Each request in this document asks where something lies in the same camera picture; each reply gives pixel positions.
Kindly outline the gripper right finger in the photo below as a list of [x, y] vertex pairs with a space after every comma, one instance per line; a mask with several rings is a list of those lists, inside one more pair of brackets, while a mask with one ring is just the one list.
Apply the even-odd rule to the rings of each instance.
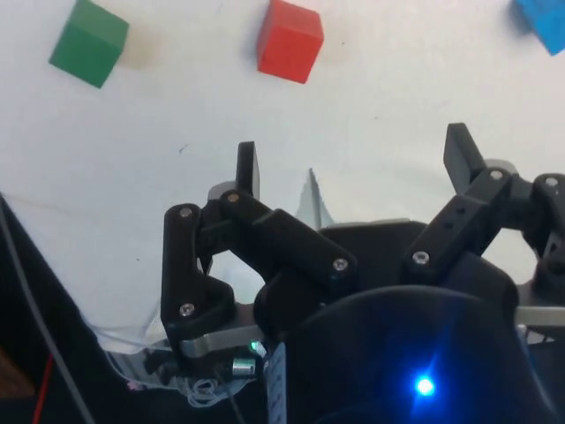
[[437, 284], [464, 254], [480, 256], [502, 229], [520, 231], [538, 261], [533, 288], [564, 300], [564, 177], [529, 182], [489, 165], [464, 123], [447, 127], [443, 162], [455, 196], [423, 229], [404, 256], [408, 280]]

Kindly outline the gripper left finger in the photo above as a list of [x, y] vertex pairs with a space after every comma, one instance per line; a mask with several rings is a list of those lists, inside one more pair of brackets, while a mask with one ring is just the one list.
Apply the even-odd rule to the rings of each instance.
[[[255, 144], [239, 143], [234, 181], [218, 185], [204, 208], [180, 204], [164, 215], [161, 320], [176, 354], [207, 354], [260, 336], [275, 338], [305, 319], [322, 300], [352, 291], [357, 261], [345, 248], [259, 199]], [[226, 251], [255, 270], [265, 285], [252, 323], [228, 330], [237, 306], [231, 286], [210, 276]]]

